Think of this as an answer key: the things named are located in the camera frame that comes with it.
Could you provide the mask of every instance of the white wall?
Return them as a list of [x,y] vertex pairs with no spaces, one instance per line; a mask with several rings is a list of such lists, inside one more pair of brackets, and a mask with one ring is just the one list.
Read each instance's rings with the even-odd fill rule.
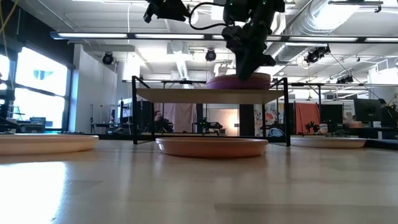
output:
[[109,106],[115,105],[117,74],[88,55],[81,45],[75,45],[73,63],[76,69],[72,77],[69,130],[90,133],[90,105],[95,123],[109,122]]

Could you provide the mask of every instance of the tan plate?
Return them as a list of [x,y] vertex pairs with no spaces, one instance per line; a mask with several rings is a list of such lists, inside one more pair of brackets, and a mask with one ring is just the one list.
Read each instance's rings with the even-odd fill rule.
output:
[[292,146],[302,147],[321,147],[321,148],[334,148],[334,149],[357,149],[362,148],[366,139],[360,138],[311,138],[311,137],[292,137]]
[[157,138],[156,143],[173,156],[202,158],[244,158],[260,156],[268,144],[264,139],[176,137]]
[[77,152],[95,147],[98,136],[61,134],[0,135],[0,155]]

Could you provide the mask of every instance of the computer monitor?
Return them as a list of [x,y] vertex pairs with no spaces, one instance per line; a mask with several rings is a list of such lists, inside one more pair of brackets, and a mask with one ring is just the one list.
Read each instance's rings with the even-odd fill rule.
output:
[[321,105],[321,123],[343,124],[343,105]]
[[357,121],[381,121],[381,103],[379,100],[355,99],[355,117]]

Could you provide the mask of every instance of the wooden shelf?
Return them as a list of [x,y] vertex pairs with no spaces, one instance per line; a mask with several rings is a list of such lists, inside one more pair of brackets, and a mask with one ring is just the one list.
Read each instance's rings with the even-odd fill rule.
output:
[[137,95],[152,103],[266,104],[284,95],[279,90],[209,90],[138,88]]

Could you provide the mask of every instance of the window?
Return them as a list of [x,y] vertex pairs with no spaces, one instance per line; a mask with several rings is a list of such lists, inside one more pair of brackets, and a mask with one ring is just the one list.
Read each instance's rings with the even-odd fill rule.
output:
[[67,129],[69,69],[31,49],[18,54],[13,118],[45,118],[47,129]]
[[18,54],[16,83],[65,96],[68,68],[31,49]]
[[[0,55],[0,72],[1,72],[1,79],[8,80],[8,73],[10,71],[10,60],[3,55]],[[7,89],[7,85],[2,83],[0,84],[0,90]]]
[[65,100],[23,88],[15,89],[14,117],[28,121],[30,118],[45,118],[46,128],[62,128]]

